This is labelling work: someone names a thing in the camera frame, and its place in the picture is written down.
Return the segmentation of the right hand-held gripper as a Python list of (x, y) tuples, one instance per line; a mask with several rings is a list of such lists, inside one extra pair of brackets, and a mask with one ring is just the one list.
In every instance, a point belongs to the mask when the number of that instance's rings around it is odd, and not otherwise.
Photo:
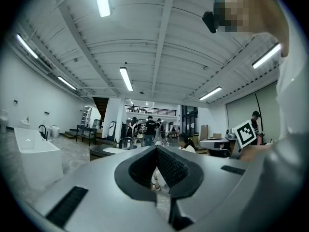
[(250, 120), (226, 131), (226, 139), (204, 139), (199, 141), (199, 146), (207, 149), (213, 157), (239, 159), (244, 147), (249, 145), (257, 136)]

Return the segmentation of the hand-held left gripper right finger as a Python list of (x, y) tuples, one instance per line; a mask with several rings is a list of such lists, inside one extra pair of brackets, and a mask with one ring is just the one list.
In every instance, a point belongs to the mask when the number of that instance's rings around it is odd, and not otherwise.
[(161, 232), (287, 232), (308, 204), (309, 136), (291, 134), (251, 162), (158, 147), (181, 175)]

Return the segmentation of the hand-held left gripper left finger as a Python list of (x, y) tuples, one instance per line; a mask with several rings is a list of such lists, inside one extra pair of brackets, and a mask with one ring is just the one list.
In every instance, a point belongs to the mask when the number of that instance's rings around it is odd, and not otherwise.
[(168, 232), (155, 202), (126, 195), (115, 181), (117, 166), (147, 147), (91, 161), (64, 176), (30, 207), (27, 217), (42, 232)]

